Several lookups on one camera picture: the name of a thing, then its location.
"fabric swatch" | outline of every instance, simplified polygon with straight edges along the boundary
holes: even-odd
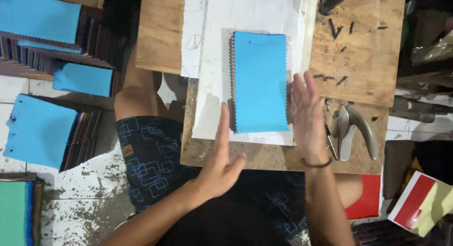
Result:
[[[32,182],[0,182],[0,242],[31,246]]]
[[[77,111],[17,96],[3,156],[60,169]]]
[[[237,133],[287,132],[286,36],[234,32],[231,86]]]
[[[0,0],[0,31],[75,44],[80,4]]]
[[[61,63],[54,73],[55,90],[110,96],[112,69]]]
[[[33,47],[33,48],[40,48],[40,49],[46,49],[46,50],[52,50],[52,51],[61,51],[61,52],[68,52],[68,53],[75,53],[75,54],[81,54],[82,53],[82,49],[73,50],[73,49],[69,49],[69,48],[62,48],[62,47],[59,47],[59,46],[33,42],[33,41],[29,41],[29,40],[18,40],[17,41],[17,45],[23,46],[23,47]]]

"white paper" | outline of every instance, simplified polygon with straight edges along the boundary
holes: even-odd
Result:
[[[185,0],[181,76],[198,78],[206,0]]]
[[[301,69],[307,70],[317,1],[207,0],[193,138],[214,139],[220,117],[220,102],[231,102],[228,40],[232,33],[240,30],[285,34],[289,75]],[[243,134],[234,134],[230,130],[230,141],[293,145],[292,125],[289,125],[289,129],[290,132]]]

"hand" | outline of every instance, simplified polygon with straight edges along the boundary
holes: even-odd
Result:
[[[230,163],[229,132],[230,111],[222,102],[219,126],[212,150],[205,159],[205,164],[198,177],[191,182],[199,194],[201,205],[207,200],[225,194],[236,183],[239,174],[247,163],[245,153],[239,154]]]
[[[313,75],[303,74],[307,88],[299,74],[291,83],[291,109],[294,125],[294,139],[310,165],[321,165],[328,161],[326,129],[324,126],[324,99],[320,98]]]

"stapler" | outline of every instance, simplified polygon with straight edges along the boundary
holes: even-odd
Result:
[[[338,137],[338,157],[341,161],[347,161],[351,155],[352,137],[356,128],[365,139],[366,148],[372,160],[379,158],[379,145],[376,134],[371,125],[353,107],[342,105],[339,114],[340,134]]]

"left hand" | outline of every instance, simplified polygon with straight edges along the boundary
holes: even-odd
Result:
[[[247,163],[245,153],[239,154],[233,162],[229,157],[229,125],[230,110],[222,102],[219,126],[212,150],[205,159],[205,164],[198,177],[190,181],[195,186],[199,203],[225,194],[239,178],[239,174]]]

